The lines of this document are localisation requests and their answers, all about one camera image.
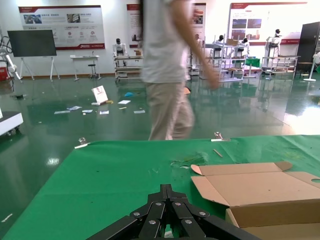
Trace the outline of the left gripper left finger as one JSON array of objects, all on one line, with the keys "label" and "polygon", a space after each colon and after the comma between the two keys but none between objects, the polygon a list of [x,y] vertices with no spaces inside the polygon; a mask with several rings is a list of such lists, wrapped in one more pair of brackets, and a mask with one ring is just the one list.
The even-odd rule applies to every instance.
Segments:
[{"label": "left gripper left finger", "polygon": [[149,194],[147,203],[94,235],[90,240],[145,240],[157,238],[162,231],[166,210],[167,185],[161,184],[159,192]]}]

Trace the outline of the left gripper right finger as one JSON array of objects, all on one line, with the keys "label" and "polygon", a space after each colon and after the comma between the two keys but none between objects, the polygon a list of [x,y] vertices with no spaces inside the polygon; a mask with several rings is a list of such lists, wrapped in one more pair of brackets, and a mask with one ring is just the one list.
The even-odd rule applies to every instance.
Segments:
[{"label": "left gripper right finger", "polygon": [[189,202],[187,195],[166,186],[166,220],[180,240],[258,240],[229,222]]}]

